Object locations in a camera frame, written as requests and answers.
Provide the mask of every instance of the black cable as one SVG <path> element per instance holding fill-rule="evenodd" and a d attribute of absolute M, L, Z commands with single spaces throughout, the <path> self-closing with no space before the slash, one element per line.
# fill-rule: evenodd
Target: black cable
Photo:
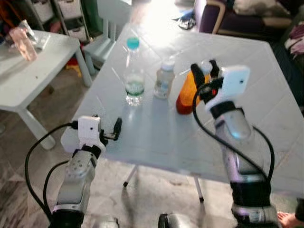
<path fill-rule="evenodd" d="M 274 173 L 274 169 L 275 169 L 275 151 L 274 148 L 270 142 L 270 140 L 266 137 L 266 135 L 257 127 L 253 126 L 253 129 L 255 131 L 257 131 L 266 141 L 266 143 L 268 144 L 269 150 L 270 150 L 270 168 L 269 168 L 269 173 L 268 173 L 268 179 L 269 181 L 271 181 L 272 178 L 272 174 Z"/>
<path fill-rule="evenodd" d="M 29 179 L 29 157 L 32 154 L 33 150 L 45 139 L 47 138 L 49 135 L 51 135 L 53 132 L 59 130 L 60 128 L 64 128 L 64 127 L 69 127 L 69 126 L 73 126 L 73 123 L 66 123 L 63 125 L 60 125 L 56 128 L 54 128 L 53 130 L 51 130 L 50 132 L 48 132 L 45 136 L 43 136 L 41 139 L 39 139 L 28 151 L 28 154 L 26 156 L 25 159 L 25 164 L 24 164 L 24 174 L 25 174 L 25 181 L 28 187 L 28 190 L 30 192 L 30 194 L 33 196 L 34 200 L 39 204 L 39 206 L 42 208 L 42 210 L 44 211 L 44 213 L 46 214 L 47 218 L 49 221 L 51 221 L 52 219 L 52 214 L 49 212 L 49 210 L 47 209 L 47 207 L 43 204 L 43 202 L 39 199 L 38 195 L 35 193 L 35 191 L 33 190 L 33 187 L 30 183 L 30 179 Z"/>
<path fill-rule="evenodd" d="M 265 174 L 265 172 L 263 171 L 263 169 L 261 167 L 259 167 L 257 164 L 255 164 L 254 161 L 252 161 L 249 157 L 247 157 L 245 154 L 243 154 L 241 151 L 239 151 L 237 148 L 235 148 L 234 146 L 230 145 L 229 143 L 227 143 L 225 140 L 219 138 L 217 135 L 213 134 L 211 131 L 209 131 L 206 127 L 204 127 L 204 125 L 201 123 L 201 121 L 199 120 L 197 113 L 196 113 L 196 99 L 200 94 L 200 91 L 202 89 L 204 89 L 205 87 L 209 86 L 209 84 L 203 84 L 201 85 L 193 98 L 192 101 L 192 111 L 193 111 L 193 115 L 194 115 L 194 119 L 196 120 L 196 122 L 198 123 L 198 125 L 200 126 L 200 128 L 206 133 L 208 134 L 210 137 L 212 137 L 213 139 L 215 139 L 216 141 L 218 141 L 220 144 L 226 146 L 228 149 L 232 150 L 234 153 L 236 153 L 237 155 L 239 155 L 240 157 L 242 157 L 243 159 L 245 159 L 249 164 L 251 164 L 253 167 L 255 167 L 265 178 L 265 180 L 269 180 L 267 175 Z"/>
<path fill-rule="evenodd" d="M 68 163 L 68 160 L 67 160 L 67 161 L 62 161 L 62 162 L 60 162 L 60 163 L 54 165 L 54 166 L 51 168 L 51 170 L 48 172 L 47 177 L 46 177 L 46 180 L 44 181 L 44 186 L 43 186 L 43 203 L 44 203 L 44 205 L 46 206 L 46 208 L 47 208 L 47 210 L 48 210 L 48 212 L 49 212 L 50 214 L 52 214 L 52 212 L 51 212 L 51 210 L 50 210 L 50 208 L 49 208 L 49 206 L 48 206 L 48 201 L 47 201 L 48 181 L 49 181 L 49 178 L 50 178 L 51 175 L 52 175 L 52 172 L 53 172 L 57 167 L 59 167 L 60 165 L 63 165 L 63 164 L 66 164 L 66 163 Z"/>

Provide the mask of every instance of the wooden armrest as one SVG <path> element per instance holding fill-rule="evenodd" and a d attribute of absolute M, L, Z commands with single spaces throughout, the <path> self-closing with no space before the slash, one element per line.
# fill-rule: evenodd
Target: wooden armrest
<path fill-rule="evenodd" d="M 225 11 L 226 11 L 226 5 L 223 2 L 217 1 L 217 0 L 207 0 L 207 5 L 219 7 L 218 18 L 217 18 L 217 21 L 215 22 L 215 25 L 214 25 L 213 31 L 212 31 L 212 34 L 216 34 L 218 32 L 218 29 L 224 18 Z"/>

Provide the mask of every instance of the blue bottle cap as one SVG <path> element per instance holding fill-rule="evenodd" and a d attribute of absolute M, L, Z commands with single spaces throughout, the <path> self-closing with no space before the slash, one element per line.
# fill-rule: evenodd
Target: blue bottle cap
<path fill-rule="evenodd" d="M 139 39 L 137 37 L 131 37 L 127 39 L 127 46 L 131 50 L 135 50 L 139 47 Z"/>

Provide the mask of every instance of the small white bottle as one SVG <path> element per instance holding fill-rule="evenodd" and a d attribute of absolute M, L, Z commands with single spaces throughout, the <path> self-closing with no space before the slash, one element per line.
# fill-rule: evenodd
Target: small white bottle
<path fill-rule="evenodd" d="M 171 87 L 173 79 L 175 78 L 174 75 L 174 58 L 168 58 L 163 61 L 161 64 L 161 68 L 157 71 L 156 75 L 156 83 L 154 87 L 154 95 L 161 99 L 167 99 Z"/>
<path fill-rule="evenodd" d="M 204 77 L 205 77 L 205 84 L 210 83 L 211 78 L 211 71 L 212 71 L 212 64 L 209 61 L 202 61 L 199 65 L 200 69 L 202 70 Z"/>

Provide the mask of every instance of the white table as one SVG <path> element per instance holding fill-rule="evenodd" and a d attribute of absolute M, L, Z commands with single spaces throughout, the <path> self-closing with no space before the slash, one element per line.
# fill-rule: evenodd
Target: white table
<path fill-rule="evenodd" d="M 126 39 L 134 35 L 141 42 L 139 65 L 148 74 L 143 105 L 136 108 L 126 104 L 121 79 Z M 169 99 L 164 101 L 155 98 L 152 91 L 161 57 L 172 53 L 176 54 L 176 78 Z M 105 154 L 108 159 L 228 182 L 219 145 L 199 129 L 192 115 L 179 115 L 175 109 L 190 65 L 211 58 L 219 66 L 244 64 L 251 68 L 247 89 L 237 105 L 243 107 L 247 119 L 274 146 L 272 190 L 303 197 L 303 117 L 266 42 L 182 31 L 146 31 L 128 25 L 73 120 L 81 115 L 97 114 L 102 118 L 102 128 L 111 132 L 117 117 L 122 117 L 121 136 L 118 141 L 109 142 Z M 212 117 L 204 112 L 202 103 L 198 114 L 212 129 Z M 61 143 L 66 151 L 73 152 L 78 148 L 77 132 L 67 129 Z M 268 150 L 263 158 L 268 172 Z"/>
<path fill-rule="evenodd" d="M 35 31 L 38 36 L 46 32 Z M 27 106 L 60 72 L 67 61 L 76 54 L 82 78 L 86 86 L 92 79 L 84 62 L 78 39 L 50 33 L 51 37 L 38 58 L 26 61 L 19 53 L 9 53 L 6 46 L 0 46 L 0 109 L 16 112 L 37 139 L 47 130 L 27 110 Z M 55 140 L 50 136 L 42 143 L 51 149 Z"/>

